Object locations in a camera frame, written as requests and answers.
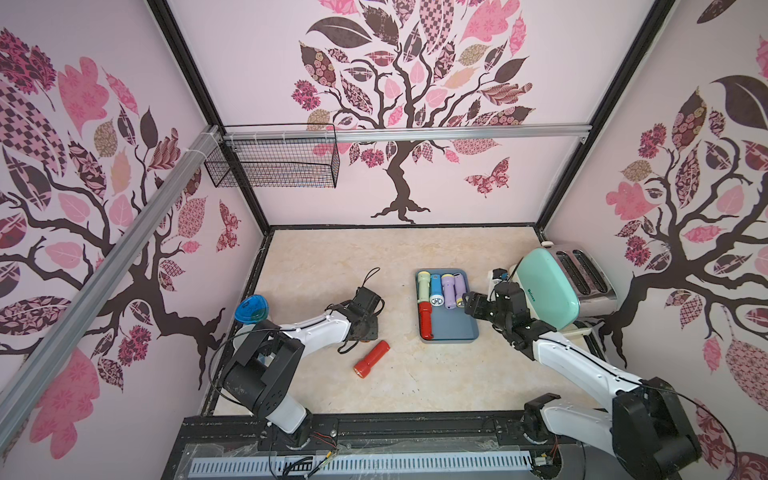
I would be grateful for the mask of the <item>purple flashlight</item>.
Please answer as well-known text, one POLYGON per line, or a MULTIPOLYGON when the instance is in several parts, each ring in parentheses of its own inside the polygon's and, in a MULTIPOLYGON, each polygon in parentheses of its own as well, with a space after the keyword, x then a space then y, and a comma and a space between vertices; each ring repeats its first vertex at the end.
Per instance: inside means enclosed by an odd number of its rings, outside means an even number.
POLYGON ((454 275, 455 303, 458 308, 465 305, 465 295, 467 293, 467 284, 464 275, 456 273, 454 275))
POLYGON ((441 285, 445 308, 455 309, 457 307, 455 276, 450 273, 443 274, 441 276, 441 285))

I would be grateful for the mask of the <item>pale green flashlight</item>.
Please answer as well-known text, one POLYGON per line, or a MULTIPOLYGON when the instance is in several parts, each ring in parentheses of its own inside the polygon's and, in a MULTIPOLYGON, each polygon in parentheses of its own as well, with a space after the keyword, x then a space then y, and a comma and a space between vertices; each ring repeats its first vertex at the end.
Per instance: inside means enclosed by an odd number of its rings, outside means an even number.
POLYGON ((431 274, 428 271, 420 271, 417 274, 417 302, 430 301, 431 274))

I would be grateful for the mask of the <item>blue flashlight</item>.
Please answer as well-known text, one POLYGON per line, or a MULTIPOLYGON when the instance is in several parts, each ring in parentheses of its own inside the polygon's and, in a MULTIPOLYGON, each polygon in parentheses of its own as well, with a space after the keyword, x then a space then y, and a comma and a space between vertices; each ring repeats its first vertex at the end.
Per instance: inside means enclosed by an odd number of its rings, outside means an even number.
POLYGON ((429 301, 433 307, 440 307, 444 304, 444 294, 442 288, 442 278, 439 274, 430 276, 430 297, 429 301))

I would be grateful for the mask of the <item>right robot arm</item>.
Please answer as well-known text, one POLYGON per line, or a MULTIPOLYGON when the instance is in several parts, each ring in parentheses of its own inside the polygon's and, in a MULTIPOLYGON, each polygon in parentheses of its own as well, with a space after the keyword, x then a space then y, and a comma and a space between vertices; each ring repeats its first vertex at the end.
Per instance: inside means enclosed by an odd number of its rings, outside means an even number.
POLYGON ((520 284, 502 281, 488 294, 466 293, 461 306, 597 402, 594 409, 579 407, 553 393, 527 402, 522 431, 529 442, 570 437, 613 456, 634 479, 672 479, 701 459, 700 442, 669 383, 631 375, 578 347, 562 332, 569 320, 533 310, 520 284))

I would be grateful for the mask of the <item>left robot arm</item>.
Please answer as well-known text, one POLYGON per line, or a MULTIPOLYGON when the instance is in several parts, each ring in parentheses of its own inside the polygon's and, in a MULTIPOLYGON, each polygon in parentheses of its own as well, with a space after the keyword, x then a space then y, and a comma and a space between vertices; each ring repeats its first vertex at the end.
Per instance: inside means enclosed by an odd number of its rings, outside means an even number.
POLYGON ((310 435, 312 414, 289 394, 301 360, 338 344, 345 353, 378 338, 378 317, 386 302, 360 286, 355 296, 329 305, 308 320, 277 325, 268 319, 235 335, 234 353, 218 387, 231 402, 279 428, 295 444, 310 435))

